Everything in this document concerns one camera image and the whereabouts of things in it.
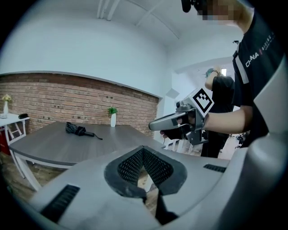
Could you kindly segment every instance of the black umbrella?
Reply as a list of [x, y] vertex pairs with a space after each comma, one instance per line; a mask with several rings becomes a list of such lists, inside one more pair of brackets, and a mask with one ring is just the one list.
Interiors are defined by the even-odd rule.
[[85, 127], [82, 126], [77, 126], [74, 125], [70, 122], [66, 123], [66, 132], [67, 133], [73, 133], [76, 134], [78, 136], [90, 136], [90, 137], [97, 137], [100, 140], [103, 140], [102, 138], [99, 138], [95, 133], [90, 133], [90, 132], [86, 132]]

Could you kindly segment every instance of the ceiling beam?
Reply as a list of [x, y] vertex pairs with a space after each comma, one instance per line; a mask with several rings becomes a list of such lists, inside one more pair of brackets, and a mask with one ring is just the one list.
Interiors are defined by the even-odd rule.
[[111, 21], [112, 16], [113, 16], [113, 14], [114, 14], [114, 12], [116, 10], [116, 7], [118, 6], [119, 2], [120, 2], [120, 0], [114, 0], [113, 5], [111, 6], [110, 12], [109, 12], [108, 17], [107, 17], [108, 21]]
[[105, 0], [104, 7], [102, 8], [102, 12], [101, 12], [101, 15], [100, 15], [101, 19], [104, 18], [104, 14], [105, 14], [106, 9], [107, 9], [107, 7], [109, 5], [109, 2], [110, 2], [110, 0]]
[[148, 10], [146, 12], [146, 14], [144, 14], [144, 16], [139, 20], [139, 22], [137, 22], [136, 26], [140, 26], [141, 23], [158, 7], [160, 6], [165, 0], [161, 0], [159, 1], [156, 5], [154, 5], [150, 10]]
[[97, 10], [97, 16], [96, 16], [97, 18], [100, 17], [100, 11], [101, 11], [102, 2], [103, 2], [103, 0], [100, 0], [99, 4], [98, 4], [98, 10]]
[[[140, 5], [140, 4], [137, 3], [137, 2], [134, 2], [133, 0], [125, 0], [125, 1], [126, 1], [126, 2], [130, 2], [130, 3], [134, 4], [134, 5], [142, 8], [143, 10], [148, 11], [144, 6]], [[173, 28], [171, 28], [171, 26], [167, 25], [167, 23], [165, 23], [162, 19], [160, 19], [160, 18], [159, 18], [158, 16], [156, 16], [155, 14], [153, 14], [153, 12], [151, 13], [151, 15], [153, 15], [153, 16], [154, 16], [155, 18], [157, 18], [160, 22], [162, 22], [163, 25], [165, 25], [165, 26], [175, 35], [176, 38], [178, 38], [178, 39], [180, 38], [179, 33], [176, 32]]]

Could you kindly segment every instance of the brick wall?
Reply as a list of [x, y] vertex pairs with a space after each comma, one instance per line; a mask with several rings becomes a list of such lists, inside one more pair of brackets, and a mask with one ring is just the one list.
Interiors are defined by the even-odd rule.
[[[28, 113], [28, 131], [54, 121], [110, 125], [107, 109], [118, 109], [116, 125], [131, 125], [153, 136], [158, 98], [111, 83], [61, 74], [13, 74], [0, 77], [0, 96], [9, 94], [9, 111]], [[3, 111], [0, 100], [0, 111]]]

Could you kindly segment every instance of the ceiling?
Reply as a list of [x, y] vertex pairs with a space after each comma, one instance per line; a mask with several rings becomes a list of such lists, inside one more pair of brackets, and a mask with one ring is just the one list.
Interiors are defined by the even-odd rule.
[[110, 12], [113, 21], [132, 24], [156, 39], [164, 46], [175, 43], [183, 34], [196, 28], [209, 26], [197, 15], [196, 10], [189, 13], [182, 10], [181, 0], [49, 0], [41, 2], [45, 12], [32, 12], [34, 15], [55, 13], [57, 11], [82, 12], [86, 16], [106, 19]]
[[[114, 3], [114, 0], [108, 1], [104, 18], [107, 18]], [[120, 0], [112, 20], [133, 24], [165, 46], [171, 45], [189, 30], [205, 25], [196, 10], [183, 12], [181, 0]]]

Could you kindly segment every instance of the black vent slot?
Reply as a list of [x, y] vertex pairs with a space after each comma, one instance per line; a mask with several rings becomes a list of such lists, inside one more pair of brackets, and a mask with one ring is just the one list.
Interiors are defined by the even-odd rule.
[[57, 223], [69, 204], [72, 202], [79, 187], [67, 185], [62, 191], [42, 210], [41, 214]]
[[226, 168], [222, 167], [222, 166], [217, 166], [217, 165], [213, 165], [213, 164], [206, 164], [204, 165], [204, 168], [216, 171], [216, 172], [220, 172], [223, 173], [225, 172]]

